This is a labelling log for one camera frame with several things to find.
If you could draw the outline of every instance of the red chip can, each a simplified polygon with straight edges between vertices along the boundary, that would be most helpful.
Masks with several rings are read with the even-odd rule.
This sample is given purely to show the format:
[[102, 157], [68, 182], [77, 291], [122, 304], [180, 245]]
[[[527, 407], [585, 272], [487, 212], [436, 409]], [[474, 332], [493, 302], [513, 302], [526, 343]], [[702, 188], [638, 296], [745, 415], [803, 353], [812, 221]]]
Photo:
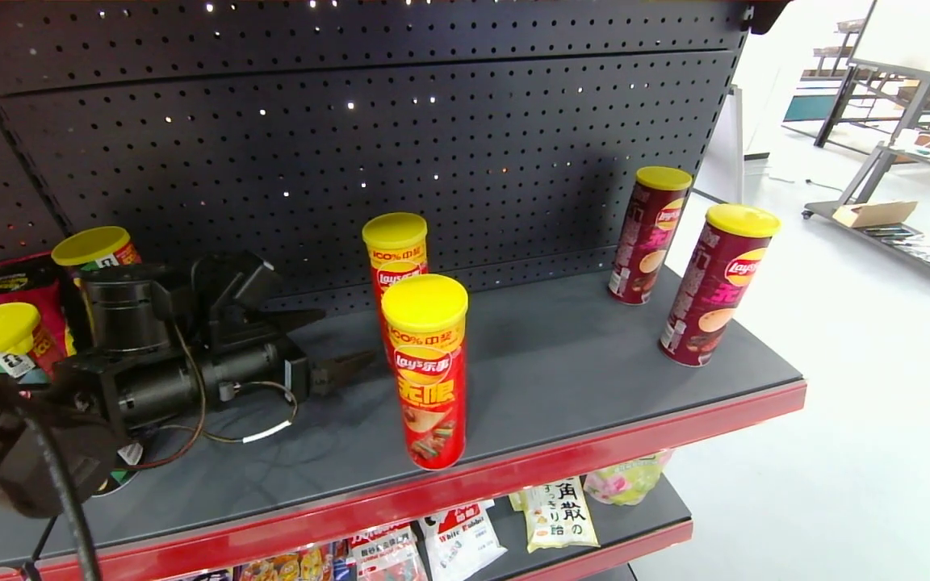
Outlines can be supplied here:
[[383, 315], [411, 461], [442, 470], [465, 450], [465, 314], [468, 291], [439, 274], [392, 284]]
[[623, 217], [609, 292], [621, 303], [648, 302], [691, 187], [690, 173], [649, 165], [638, 169]]
[[780, 228], [770, 212], [739, 203], [720, 203], [706, 212], [660, 338], [669, 359], [690, 367], [709, 363]]

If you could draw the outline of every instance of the lay's chip can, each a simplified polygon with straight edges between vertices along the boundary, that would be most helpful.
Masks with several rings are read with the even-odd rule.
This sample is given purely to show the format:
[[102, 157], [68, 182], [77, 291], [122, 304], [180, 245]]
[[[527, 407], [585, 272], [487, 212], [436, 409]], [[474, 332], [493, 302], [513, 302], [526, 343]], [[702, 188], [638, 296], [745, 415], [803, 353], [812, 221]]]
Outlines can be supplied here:
[[690, 173], [649, 165], [638, 169], [623, 217], [609, 292], [621, 303], [648, 302], [691, 187]]
[[401, 423], [411, 460], [442, 470], [465, 450], [468, 291], [439, 274], [399, 281], [383, 295]]
[[669, 359], [690, 367], [709, 363], [780, 228], [776, 216], [752, 206], [720, 203], [708, 210], [660, 338]]
[[[429, 272], [429, 257], [425, 252], [425, 218], [418, 214], [394, 212], [372, 218], [361, 229], [361, 238], [368, 249], [372, 290], [376, 304], [383, 304], [383, 295], [400, 280]], [[387, 360], [392, 364], [392, 349], [387, 339], [387, 321], [379, 310], [379, 327], [383, 330]]]

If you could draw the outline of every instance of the lay's logo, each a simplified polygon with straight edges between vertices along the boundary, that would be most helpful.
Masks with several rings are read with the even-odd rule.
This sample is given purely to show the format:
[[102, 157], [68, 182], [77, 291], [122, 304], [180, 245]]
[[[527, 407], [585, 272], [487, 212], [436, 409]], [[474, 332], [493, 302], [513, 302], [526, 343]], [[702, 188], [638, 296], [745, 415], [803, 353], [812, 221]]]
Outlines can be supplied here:
[[749, 250], [748, 253], [741, 254], [727, 263], [727, 268], [723, 271], [723, 277], [734, 286], [746, 286], [752, 282], [752, 276], [760, 268], [760, 261], [767, 253], [765, 248], [756, 248]]
[[684, 199], [674, 199], [674, 201], [667, 203], [660, 210], [660, 213], [656, 215], [656, 228], [673, 229], [677, 227], [677, 222], [680, 221], [680, 213], [684, 210]]
[[[387, 267], [392, 264], [398, 264], [398, 262], [390, 262], [390, 264], [387, 264]], [[385, 290], [385, 288], [392, 286], [392, 284], [394, 284], [395, 282], [400, 282], [401, 280], [404, 280], [406, 278], [411, 278], [412, 276], [418, 276], [420, 274], [423, 274], [421, 265], [414, 264], [414, 262], [399, 261], [399, 264], [410, 265], [410, 267], [413, 267], [413, 268], [410, 268], [407, 271], [401, 271], [401, 272], [388, 271], [388, 270], [375, 271], [375, 280], [378, 281], [380, 288], [383, 288]]]

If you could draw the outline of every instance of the metal shelf frame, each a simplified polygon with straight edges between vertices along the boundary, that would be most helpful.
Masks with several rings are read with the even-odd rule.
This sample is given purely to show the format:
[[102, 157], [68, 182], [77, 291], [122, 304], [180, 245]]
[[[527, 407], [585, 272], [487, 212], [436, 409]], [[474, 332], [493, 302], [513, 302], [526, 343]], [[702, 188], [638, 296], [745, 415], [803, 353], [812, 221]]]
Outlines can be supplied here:
[[849, 203], [867, 203], [870, 201], [871, 195], [874, 194], [875, 189], [878, 188], [878, 184], [881, 183], [882, 178], [885, 177], [886, 171], [892, 166], [892, 161], [896, 156], [903, 156], [921, 165], [930, 166], [930, 159], [927, 159], [925, 156], [878, 144], [870, 155], [867, 156], [866, 161], [860, 166], [856, 176], [853, 176], [852, 181], [845, 187], [845, 191], [842, 191], [842, 195], [839, 196], [837, 201], [806, 203], [803, 217], [808, 219], [812, 216], [819, 215], [820, 217], [826, 218], [834, 222], [834, 224], [848, 229], [850, 232], [855, 232], [859, 238], [868, 240], [875, 246], [885, 249], [886, 253], [894, 255], [894, 257], [899, 258], [899, 260], [905, 261], [909, 265], [914, 265], [930, 274], [929, 261], [923, 261], [920, 260], [919, 257], [915, 257], [915, 255], [904, 253], [902, 250], [882, 243], [878, 241], [878, 239], [873, 238], [873, 236], [867, 236], [863, 234], [863, 232], [857, 231], [855, 228], [846, 227], [845, 224], [841, 224], [834, 220], [833, 217], [835, 210], [841, 206], [848, 205]]

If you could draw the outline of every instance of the store shelf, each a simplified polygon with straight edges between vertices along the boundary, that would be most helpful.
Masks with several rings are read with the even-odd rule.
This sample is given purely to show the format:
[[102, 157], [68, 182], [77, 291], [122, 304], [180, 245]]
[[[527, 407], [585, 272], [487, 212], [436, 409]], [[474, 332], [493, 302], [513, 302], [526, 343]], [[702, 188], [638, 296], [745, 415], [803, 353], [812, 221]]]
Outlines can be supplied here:
[[924, 165], [930, 165], [930, 157], [919, 155], [912, 151], [903, 151], [900, 148], [893, 148], [893, 147], [886, 147], [886, 146], [878, 146], [878, 147], [883, 148], [883, 150], [896, 154], [898, 156], [912, 159], [913, 161], [916, 161], [918, 163], [924, 163]]
[[584, 581], [635, 581], [636, 577], [634, 575], [634, 570], [628, 565], [621, 565], [615, 567], [615, 569], [609, 569], [608, 571], [602, 571], [596, 575], [591, 575], [590, 577], [584, 579]]
[[[705, 368], [662, 356], [656, 339], [679, 284], [674, 273], [662, 273], [641, 307], [610, 298], [605, 280], [599, 272], [473, 295], [469, 442], [451, 470], [426, 474], [410, 463], [391, 376], [376, 363], [335, 400], [304, 405], [295, 426], [277, 437], [241, 446], [202, 442], [173, 466], [88, 501], [106, 578], [143, 581], [265, 558], [802, 407], [800, 373], [739, 324]], [[321, 321], [295, 337], [311, 357], [380, 345], [371, 311]], [[287, 412], [259, 395], [209, 425], [248, 433]], [[171, 438], [160, 454], [184, 434]], [[0, 520], [0, 543], [14, 534]], [[16, 556], [3, 552], [0, 565]], [[80, 578], [62, 522], [44, 556], [45, 580]]]
[[[513, 511], [505, 497], [498, 499], [488, 514], [498, 540], [509, 552], [476, 574], [473, 581], [583, 579], [688, 541], [694, 530], [690, 511], [665, 478], [636, 507], [613, 507], [590, 497], [587, 505], [601, 547], [540, 549], [528, 553], [523, 514]], [[420, 548], [428, 563], [423, 543]]]
[[[905, 152], [902, 152], [902, 151], [896, 151], [896, 150], [892, 150], [892, 151], [899, 153], [900, 155], [907, 155]], [[853, 234], [857, 238], [866, 240], [870, 244], [873, 244], [874, 246], [878, 248], [882, 248], [882, 250], [885, 251], [885, 253], [889, 253], [890, 255], [893, 255], [893, 257], [899, 258], [900, 261], [907, 262], [907, 264], [915, 265], [915, 267], [918, 267], [921, 270], [930, 271], [929, 261], [920, 260], [920, 258], [915, 257], [914, 254], [904, 253], [902, 250], [898, 248], [889, 246], [888, 244], [885, 244], [879, 241], [878, 239], [873, 238], [873, 236], [867, 236], [863, 232], [857, 231], [857, 229], [855, 228], [846, 227], [845, 224], [842, 224], [838, 220], [834, 220], [833, 216], [838, 206], [839, 206], [839, 203], [837, 201], [812, 202], [812, 203], [808, 203], [805, 206], [805, 208], [806, 208], [806, 211], [812, 212], [813, 215], [820, 216], [827, 221], [833, 222], [834, 224], [838, 224], [839, 227], [842, 227], [843, 229], [845, 229], [846, 232], [850, 232], [850, 234]]]

